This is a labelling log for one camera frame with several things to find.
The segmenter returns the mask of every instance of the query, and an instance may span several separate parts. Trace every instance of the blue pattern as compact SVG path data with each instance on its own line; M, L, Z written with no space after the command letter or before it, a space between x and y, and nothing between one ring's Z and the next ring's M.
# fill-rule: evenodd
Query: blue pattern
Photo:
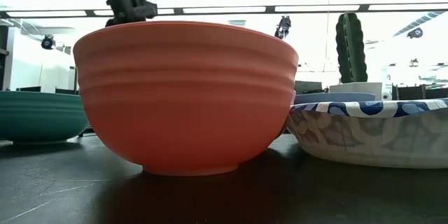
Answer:
M319 102L294 105L292 111L318 111L361 118L397 118L448 107L448 98L419 101Z

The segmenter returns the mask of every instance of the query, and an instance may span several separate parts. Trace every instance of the orange bowl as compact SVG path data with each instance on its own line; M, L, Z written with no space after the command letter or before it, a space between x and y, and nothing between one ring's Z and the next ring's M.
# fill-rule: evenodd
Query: orange bowl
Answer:
M288 115L298 65L280 39L205 22L108 27L73 53L98 137L172 176L229 172L263 152Z

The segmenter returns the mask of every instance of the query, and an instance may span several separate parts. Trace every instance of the camera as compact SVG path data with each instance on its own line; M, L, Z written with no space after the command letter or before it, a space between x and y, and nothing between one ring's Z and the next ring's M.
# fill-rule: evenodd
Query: camera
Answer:
M56 41L54 40L53 35L45 35L45 38L42 40L41 46L46 50L55 49Z
M289 28L291 28L291 19L289 19L288 15L284 15L281 17L280 23L275 30L274 36L279 39L285 39L289 34Z
M422 36L423 36L423 30L419 27L417 29L410 31L406 37L410 38L410 39L413 39L413 38L419 39Z

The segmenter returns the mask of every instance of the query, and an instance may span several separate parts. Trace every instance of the dark table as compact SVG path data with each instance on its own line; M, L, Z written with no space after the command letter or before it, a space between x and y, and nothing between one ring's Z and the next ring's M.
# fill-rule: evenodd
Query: dark table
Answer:
M284 134L234 172L142 174L95 136L20 148L0 141L0 224L448 223L448 170L320 160Z

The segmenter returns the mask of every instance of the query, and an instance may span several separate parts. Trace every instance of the patterned paper plate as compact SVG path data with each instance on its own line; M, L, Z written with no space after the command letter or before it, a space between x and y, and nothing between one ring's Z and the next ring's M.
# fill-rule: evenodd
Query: patterned paper plate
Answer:
M419 101L319 102L295 105L291 110L317 111L359 118L396 118L447 107L448 98L444 98Z
M300 104L291 108L287 124L304 150L319 158L448 168L448 99Z

